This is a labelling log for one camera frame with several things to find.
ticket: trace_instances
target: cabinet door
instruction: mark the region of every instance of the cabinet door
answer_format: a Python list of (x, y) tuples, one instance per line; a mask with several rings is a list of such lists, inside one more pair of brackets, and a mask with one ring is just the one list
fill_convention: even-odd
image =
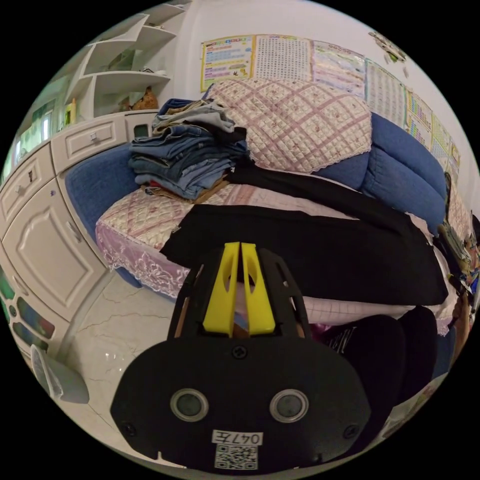
[(25, 285), (67, 321), (107, 271), (77, 229), (56, 178), (20, 210), (3, 247)]
[(20, 351), (35, 344), (55, 357), (70, 324), (48, 308), (21, 281), (0, 243), (0, 304)]
[(51, 139), (53, 166), (57, 174), (103, 150), (127, 141), (125, 115), (105, 115), (69, 126)]
[(20, 209), (55, 176), (50, 144), (31, 152), (0, 191), (0, 238)]

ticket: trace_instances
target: stack of clothes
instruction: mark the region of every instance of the stack of clothes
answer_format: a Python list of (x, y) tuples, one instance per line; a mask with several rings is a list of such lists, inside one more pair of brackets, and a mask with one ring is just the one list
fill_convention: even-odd
[(169, 100), (152, 133), (132, 141), (128, 162), (149, 195), (199, 204), (228, 184), (227, 170), (250, 162), (247, 130), (212, 99), (181, 106)]

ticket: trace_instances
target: marble floor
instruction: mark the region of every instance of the marble floor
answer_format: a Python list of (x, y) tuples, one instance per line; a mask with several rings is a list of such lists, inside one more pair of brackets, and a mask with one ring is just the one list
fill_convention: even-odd
[[(82, 325), (64, 362), (81, 374), (88, 387), (87, 405), (57, 401), (83, 430), (100, 442), (133, 457), (110, 415), (110, 405), (125, 368), (141, 352), (167, 338), (175, 304), (113, 274)], [(162, 459), (157, 463), (179, 467)]]

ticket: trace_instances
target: poster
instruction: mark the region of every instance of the poster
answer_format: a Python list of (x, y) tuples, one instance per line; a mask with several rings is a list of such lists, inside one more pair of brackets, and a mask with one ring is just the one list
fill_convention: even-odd
[(365, 59), (365, 99), (370, 110), (404, 128), (406, 89), (403, 83), (377, 63)]
[(422, 99), (413, 93), (406, 93), (406, 131), (429, 151), (432, 148), (433, 112)]
[(457, 184), (460, 171), (460, 152), (453, 140), (450, 139), (450, 155), (448, 157), (448, 166), (446, 171), (450, 174), (452, 182)]
[(202, 44), (201, 92), (219, 80), (252, 76), (255, 36), (218, 38)]
[(445, 171), (450, 161), (451, 154), (451, 138), (440, 120), (433, 113), (431, 116), (432, 138), (431, 138), (431, 154), (438, 160), (441, 167)]
[(253, 76), (270, 80), (312, 80), (312, 42), (287, 35), (257, 35)]
[(314, 40), (312, 76), (314, 82), (365, 98), (365, 57), (359, 53)]

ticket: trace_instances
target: sofa cushion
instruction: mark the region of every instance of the sofa cushion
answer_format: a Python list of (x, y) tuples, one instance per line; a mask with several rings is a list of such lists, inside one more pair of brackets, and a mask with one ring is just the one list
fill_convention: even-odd
[(445, 175), (435, 157), (409, 133), (376, 113), (371, 115), (371, 126), (372, 145), (425, 180), (445, 201)]
[(312, 174), (324, 179), (334, 180), (351, 189), (360, 190), (367, 174), (370, 153), (362, 153), (333, 165), (314, 171)]
[(360, 191), (424, 219), (430, 232), (438, 234), (438, 225), (445, 216), (444, 197), (409, 167), (375, 146)]

